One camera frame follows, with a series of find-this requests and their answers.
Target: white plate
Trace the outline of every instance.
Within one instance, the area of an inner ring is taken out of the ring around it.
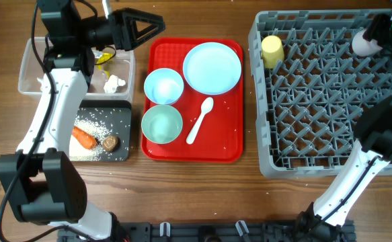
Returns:
[[[184,60],[184,77],[196,91],[207,95],[223,94],[232,89],[241,78],[241,61],[224,44],[199,44]]]

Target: black tray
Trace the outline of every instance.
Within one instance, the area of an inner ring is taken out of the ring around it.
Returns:
[[[99,161],[125,161],[128,158],[130,146],[131,104],[124,100],[84,100],[77,112],[79,119],[92,122],[105,122],[112,129],[110,134],[118,136],[120,144],[115,151],[103,151]]]

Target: yellow cup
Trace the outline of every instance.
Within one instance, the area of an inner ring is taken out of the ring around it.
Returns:
[[[264,68],[273,69],[279,60],[284,61],[284,49],[281,39],[277,36],[268,36],[262,41],[262,58]]]

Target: dish rack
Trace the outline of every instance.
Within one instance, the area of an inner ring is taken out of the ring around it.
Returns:
[[[257,140],[265,177],[338,174],[362,112],[392,94],[392,59],[360,57],[354,35],[392,9],[263,11],[248,36],[256,83]],[[264,69],[261,41],[283,43],[285,59]],[[392,163],[380,175],[392,175]]]

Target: white spoon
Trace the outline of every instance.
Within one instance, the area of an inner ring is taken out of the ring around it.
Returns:
[[[214,107],[214,100],[211,97],[206,98],[202,103],[202,113],[198,117],[193,129],[191,129],[190,134],[187,137],[187,144],[191,145],[196,139],[196,135],[200,125],[202,124],[204,116],[209,113]]]

